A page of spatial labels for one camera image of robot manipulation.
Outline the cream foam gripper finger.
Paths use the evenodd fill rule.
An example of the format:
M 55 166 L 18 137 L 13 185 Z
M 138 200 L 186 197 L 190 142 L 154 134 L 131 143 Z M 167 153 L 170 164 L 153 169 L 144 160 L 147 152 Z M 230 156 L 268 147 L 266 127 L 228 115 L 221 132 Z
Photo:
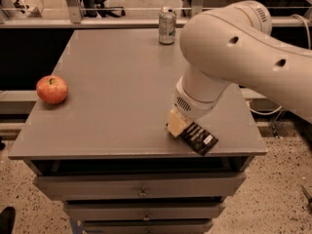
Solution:
M 167 129 L 174 137 L 178 137 L 192 123 L 192 120 L 183 115 L 178 109 L 172 109 L 169 113 Z

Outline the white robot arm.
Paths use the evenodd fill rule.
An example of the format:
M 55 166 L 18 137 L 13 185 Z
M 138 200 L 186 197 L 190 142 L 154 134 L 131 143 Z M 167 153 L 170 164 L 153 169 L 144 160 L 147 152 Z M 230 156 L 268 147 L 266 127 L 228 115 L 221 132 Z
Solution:
M 268 10 L 242 1 L 191 18 L 179 35 L 189 62 L 175 87 L 168 131 L 179 136 L 212 111 L 232 83 L 312 122 L 312 51 L 271 36 Z

